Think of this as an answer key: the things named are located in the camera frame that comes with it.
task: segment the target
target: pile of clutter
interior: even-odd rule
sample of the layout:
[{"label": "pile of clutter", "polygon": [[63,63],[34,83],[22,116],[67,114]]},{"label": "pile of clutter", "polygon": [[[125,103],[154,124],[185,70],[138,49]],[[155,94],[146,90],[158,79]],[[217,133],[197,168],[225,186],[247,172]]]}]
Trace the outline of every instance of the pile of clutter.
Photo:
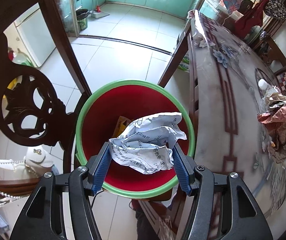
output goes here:
[{"label": "pile of clutter", "polygon": [[265,112],[258,114],[257,118],[270,136],[267,144],[269,156],[281,163],[286,160],[286,96],[282,95],[278,87],[267,84],[266,89],[261,102],[261,109]]}]

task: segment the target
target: trash can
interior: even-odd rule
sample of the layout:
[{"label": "trash can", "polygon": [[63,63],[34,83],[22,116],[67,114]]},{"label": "trash can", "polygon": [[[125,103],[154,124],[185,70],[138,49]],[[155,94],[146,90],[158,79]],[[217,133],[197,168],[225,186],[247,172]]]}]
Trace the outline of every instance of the trash can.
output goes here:
[{"label": "trash can", "polygon": [[[192,122],[181,103],[162,87],[142,80],[120,80],[95,91],[84,104],[76,126],[77,158],[85,165],[112,138],[119,116],[135,120],[162,112],[181,112],[179,128],[187,140],[178,140],[184,152],[194,156]],[[142,174],[111,161],[103,188],[132,199],[158,196],[178,183],[174,169]]]},{"label": "trash can", "polygon": [[89,14],[90,12],[88,9],[76,10],[76,19],[81,31],[87,28],[87,17]]}]

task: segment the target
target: wooden chair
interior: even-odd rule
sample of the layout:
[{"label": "wooden chair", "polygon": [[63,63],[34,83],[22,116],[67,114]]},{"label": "wooden chair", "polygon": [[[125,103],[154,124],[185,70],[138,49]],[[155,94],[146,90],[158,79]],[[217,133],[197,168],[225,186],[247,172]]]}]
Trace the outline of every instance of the wooden chair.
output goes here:
[{"label": "wooden chair", "polygon": [[286,72],[286,57],[277,44],[273,41],[272,37],[270,35],[266,35],[263,38],[263,41],[266,41],[270,47],[270,50],[267,53],[261,54],[261,59],[267,66],[270,66],[274,60],[278,60],[282,64],[283,67],[274,73],[276,76]]},{"label": "wooden chair", "polygon": [[[49,79],[38,69],[17,65],[7,54],[7,39],[3,31],[24,11],[39,3],[46,25],[54,43],[72,75],[82,96],[73,113],[66,113],[66,107],[57,98]],[[9,83],[22,76],[13,90]],[[33,99],[37,90],[43,98],[39,109]],[[6,96],[8,114],[3,116],[2,98]],[[64,150],[63,171],[71,171],[71,155],[78,114],[91,95],[90,88],[76,60],[54,0],[0,0],[0,130],[13,142],[24,146],[49,145],[60,143]],[[28,115],[36,116],[35,128],[23,129],[22,121]],[[39,179],[0,181],[0,191],[11,195],[30,194]]]}]

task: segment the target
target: refrigerator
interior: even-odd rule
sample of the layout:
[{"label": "refrigerator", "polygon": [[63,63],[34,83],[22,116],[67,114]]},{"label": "refrigerator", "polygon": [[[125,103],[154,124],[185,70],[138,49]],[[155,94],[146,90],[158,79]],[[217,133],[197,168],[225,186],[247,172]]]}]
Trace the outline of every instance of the refrigerator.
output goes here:
[{"label": "refrigerator", "polygon": [[4,34],[8,46],[25,53],[34,67],[41,67],[55,49],[38,3],[20,15]]}]

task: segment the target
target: patterned bag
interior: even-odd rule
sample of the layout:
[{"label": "patterned bag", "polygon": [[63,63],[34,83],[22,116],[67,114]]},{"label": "patterned bag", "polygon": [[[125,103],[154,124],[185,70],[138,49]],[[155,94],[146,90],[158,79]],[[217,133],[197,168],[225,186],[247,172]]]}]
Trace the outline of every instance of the patterned bag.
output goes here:
[{"label": "patterned bag", "polygon": [[265,5],[264,12],[267,16],[278,20],[286,19],[286,8],[282,0],[269,0]]}]

